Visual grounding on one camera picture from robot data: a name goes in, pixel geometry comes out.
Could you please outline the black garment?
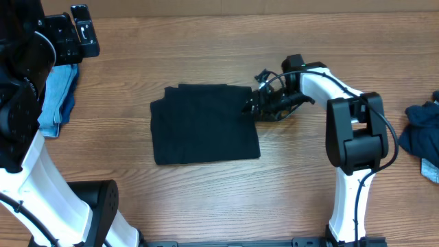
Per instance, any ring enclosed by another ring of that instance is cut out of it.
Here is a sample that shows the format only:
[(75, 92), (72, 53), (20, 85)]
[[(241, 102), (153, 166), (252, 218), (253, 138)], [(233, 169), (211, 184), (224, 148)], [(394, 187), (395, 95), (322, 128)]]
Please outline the black garment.
[(242, 113), (252, 90), (226, 84), (179, 84), (150, 104), (158, 165), (259, 158), (257, 130)]

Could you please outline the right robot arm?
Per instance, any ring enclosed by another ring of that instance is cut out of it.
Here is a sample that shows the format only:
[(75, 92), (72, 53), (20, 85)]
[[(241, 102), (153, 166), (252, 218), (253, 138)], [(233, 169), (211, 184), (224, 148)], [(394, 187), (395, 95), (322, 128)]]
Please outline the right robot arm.
[(305, 102), (326, 111), (325, 148), (335, 167), (332, 216), (324, 237), (296, 237), (293, 246), (386, 246), (369, 237), (365, 215), (370, 186), (388, 155), (388, 121), (378, 93), (363, 93), (337, 79), (322, 62), (306, 63), (300, 54), (282, 63), (281, 74), (267, 69), (255, 76), (259, 87), (243, 112), (255, 121), (289, 117)]

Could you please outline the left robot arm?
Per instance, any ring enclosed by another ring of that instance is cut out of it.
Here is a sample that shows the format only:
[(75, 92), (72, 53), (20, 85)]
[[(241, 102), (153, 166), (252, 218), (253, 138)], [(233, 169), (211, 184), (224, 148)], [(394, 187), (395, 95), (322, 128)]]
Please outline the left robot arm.
[(1, 203), (30, 246), (145, 245), (119, 212), (116, 182), (66, 181), (39, 129), (51, 70), (99, 53), (87, 5), (48, 16), (39, 0), (1, 2)]

